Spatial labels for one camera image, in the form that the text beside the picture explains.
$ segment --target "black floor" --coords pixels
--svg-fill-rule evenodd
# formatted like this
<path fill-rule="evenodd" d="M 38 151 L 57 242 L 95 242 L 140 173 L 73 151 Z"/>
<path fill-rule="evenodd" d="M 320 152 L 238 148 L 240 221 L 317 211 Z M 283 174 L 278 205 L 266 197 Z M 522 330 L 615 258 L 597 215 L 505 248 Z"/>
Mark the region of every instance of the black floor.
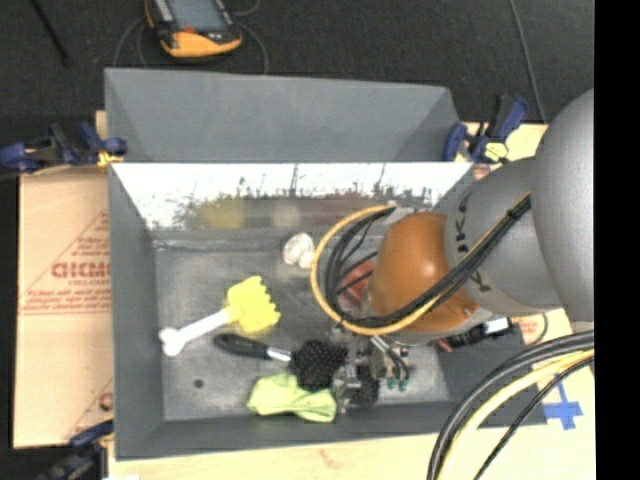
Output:
<path fill-rule="evenodd" d="M 62 64 L 30 0 L 0 0 L 0 147 L 37 137 L 59 117 L 100 109 L 103 68 L 113 65 L 124 32 L 142 12 L 142 0 L 38 1 L 73 65 Z M 509 0 L 261 0 L 243 23 L 264 44 L 271 74 L 442 85 L 464 120 L 488 119 L 498 95 L 517 93 L 530 103 L 529 120 L 548 122 L 594 86 L 595 0 L 513 3 L 523 36 Z M 194 69 L 173 64 L 150 32 L 137 27 L 124 38 L 117 64 L 142 63 Z M 259 73 L 262 67 L 261 49 L 250 39 L 204 69 Z M 10 450 L 15 182 L 0 183 L 0 208 L 1 374 L 7 379 L 0 392 L 0 479 L 29 479 L 61 451 Z"/>

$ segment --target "yellow brush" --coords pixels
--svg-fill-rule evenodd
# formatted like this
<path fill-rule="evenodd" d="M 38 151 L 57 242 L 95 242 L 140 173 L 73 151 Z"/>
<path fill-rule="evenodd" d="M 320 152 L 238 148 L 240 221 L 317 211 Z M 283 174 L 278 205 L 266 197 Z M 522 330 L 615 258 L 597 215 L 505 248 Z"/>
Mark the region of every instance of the yellow brush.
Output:
<path fill-rule="evenodd" d="M 158 337 L 163 343 L 164 353 L 176 356 L 189 341 L 225 324 L 237 322 L 245 334 L 257 334 L 270 329 L 280 320 L 280 312 L 271 301 L 260 276 L 250 277 L 229 288 L 227 300 L 225 308 L 182 329 L 162 329 Z"/>

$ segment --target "black handle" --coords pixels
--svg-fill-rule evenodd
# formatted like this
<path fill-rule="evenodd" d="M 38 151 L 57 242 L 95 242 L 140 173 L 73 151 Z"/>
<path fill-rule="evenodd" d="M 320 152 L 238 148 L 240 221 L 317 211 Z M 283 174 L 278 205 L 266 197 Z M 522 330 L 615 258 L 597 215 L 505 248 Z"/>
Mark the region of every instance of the black handle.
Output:
<path fill-rule="evenodd" d="M 267 350 L 269 347 L 259 341 L 250 340 L 237 334 L 218 334 L 213 338 L 213 343 L 226 352 L 238 356 L 255 357 L 257 359 L 271 359 Z"/>

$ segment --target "yellow cable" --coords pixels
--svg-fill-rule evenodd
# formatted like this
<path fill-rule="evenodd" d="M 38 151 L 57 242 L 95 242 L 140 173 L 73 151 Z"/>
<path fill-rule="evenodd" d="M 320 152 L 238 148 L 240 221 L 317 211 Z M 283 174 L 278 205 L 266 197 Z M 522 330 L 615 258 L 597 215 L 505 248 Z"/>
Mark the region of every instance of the yellow cable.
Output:
<path fill-rule="evenodd" d="M 524 375 L 511 384 L 508 384 L 489 400 L 487 400 L 482 406 L 480 406 L 469 418 L 469 420 L 460 427 L 460 430 L 454 436 L 448 453 L 443 459 L 442 468 L 438 479 L 446 479 L 450 475 L 451 464 L 453 464 L 454 457 L 458 453 L 458 450 L 462 444 L 468 439 L 468 437 L 482 424 L 482 422 L 489 417 L 498 407 L 503 405 L 507 400 L 518 394 L 520 391 L 528 388 L 529 386 L 539 382 L 540 380 L 549 377 L 550 375 L 560 373 L 566 368 L 587 359 L 594 355 L 594 350 L 586 350 L 583 352 L 572 352 L 567 354 L 550 364 L 534 370 L 527 375 Z"/>
<path fill-rule="evenodd" d="M 522 200 L 524 200 L 528 196 L 529 196 L 529 192 L 527 192 L 525 195 L 523 195 L 515 203 L 514 206 L 517 206 L 518 204 L 520 204 L 520 202 Z M 427 304 L 417 308 L 415 311 L 413 311 L 409 315 L 405 316 L 401 320 L 398 320 L 397 322 L 394 322 L 392 324 L 386 325 L 384 327 L 362 327 L 362 326 L 353 324 L 351 322 L 347 322 L 346 320 L 343 320 L 343 318 L 338 313 L 336 313 L 335 310 L 329 305 L 329 303 L 325 299 L 324 295 L 322 294 L 322 291 L 320 290 L 320 287 L 318 286 L 318 268 L 319 268 L 318 265 L 320 263 L 320 257 L 322 256 L 322 253 L 323 253 L 325 247 L 329 243 L 329 240 L 331 240 L 333 238 L 333 236 L 338 231 L 340 231 L 343 227 L 351 224 L 352 222 L 360 219 L 361 217 L 366 217 L 366 216 L 371 215 L 373 213 L 377 213 L 377 212 L 382 211 L 382 210 L 387 210 L 389 208 L 392 208 L 392 206 L 373 206 L 371 208 L 365 208 L 363 210 L 360 210 L 360 211 L 357 211 L 355 213 L 352 213 L 351 215 L 347 215 L 344 219 L 342 219 L 336 225 L 334 225 L 327 232 L 327 234 L 325 234 L 322 237 L 322 239 L 320 240 L 320 243 L 318 244 L 318 247 L 316 248 L 315 254 L 313 256 L 313 261 L 311 263 L 311 272 L 309 274 L 310 275 L 310 279 L 311 279 L 311 291 L 313 292 L 313 295 L 314 295 L 316 301 L 318 302 L 318 304 L 320 305 L 320 307 L 322 308 L 322 310 L 327 315 L 329 315 L 329 317 L 332 320 L 334 320 L 337 323 L 341 323 L 342 326 L 345 327 L 346 329 L 349 329 L 350 331 L 355 332 L 356 334 L 362 334 L 364 336 L 377 336 L 377 335 L 380 335 L 380 334 L 391 334 L 391 333 L 394 333 L 394 332 L 401 331 L 402 329 L 404 329 L 408 325 L 410 325 L 413 322 L 415 322 L 416 320 L 418 320 L 422 315 L 424 315 L 425 313 L 430 311 L 431 308 L 436 306 L 438 304 L 438 302 L 440 301 L 440 299 L 442 297 L 444 297 L 445 295 L 447 295 L 447 293 L 448 293 L 448 291 L 445 290 L 444 292 L 438 294 L 433 299 L 431 299 L 431 301 L 429 301 Z M 475 245 L 471 248 L 471 250 L 466 254 L 465 258 L 469 257 L 469 255 L 471 255 L 471 254 L 473 254 L 475 252 L 475 250 L 483 242 L 484 238 L 489 233 L 491 233 L 495 229 L 495 227 L 497 225 L 498 225 L 498 223 L 496 223 L 494 226 L 492 226 L 492 228 L 489 229 L 482 236 L 482 238 L 475 243 Z"/>

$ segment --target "gray box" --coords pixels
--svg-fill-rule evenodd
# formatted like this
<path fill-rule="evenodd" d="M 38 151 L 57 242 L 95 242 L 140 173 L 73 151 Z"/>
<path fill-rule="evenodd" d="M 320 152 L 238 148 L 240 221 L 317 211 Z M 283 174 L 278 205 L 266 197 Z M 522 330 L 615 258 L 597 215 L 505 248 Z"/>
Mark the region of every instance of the gray box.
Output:
<path fill-rule="evenodd" d="M 443 184 L 459 193 L 469 181 L 465 166 L 416 163 L 440 150 L 426 130 L 444 131 L 455 120 L 448 91 L 285 78 L 273 79 L 270 90 L 269 77 L 127 69 L 108 70 L 107 81 L 109 132 L 131 146 L 109 176 L 118 459 L 437 432 L 475 382 L 520 350 L 518 334 L 454 354 L 412 349 L 416 373 L 405 395 L 383 389 L 376 406 L 331 424 L 250 413 L 243 405 L 248 390 L 276 366 L 225 355 L 211 336 L 167 358 L 158 330 L 211 313 L 233 282 L 258 273 L 282 313 L 266 340 L 295 349 L 321 338 L 331 324 L 314 305 L 308 273 L 283 264 L 283 242 L 305 230 L 317 243 L 340 216 L 389 198 L 429 207 L 431 195 L 438 204 L 446 200 Z M 164 92 L 171 87 L 173 98 Z M 302 110 L 293 114 L 297 99 Z M 224 108 L 206 111 L 205 101 Z M 383 111 L 388 119 L 380 118 Z M 218 131 L 207 134 L 214 123 Z M 242 164 L 231 165 L 238 158 Z M 278 181 L 265 192 L 256 180 L 273 176 Z M 220 185 L 204 189 L 212 180 Z M 216 208 L 213 220 L 192 218 L 194 208 L 209 207 Z M 363 251 L 381 237 L 372 231 Z M 525 402 L 490 423 L 509 422 Z"/>

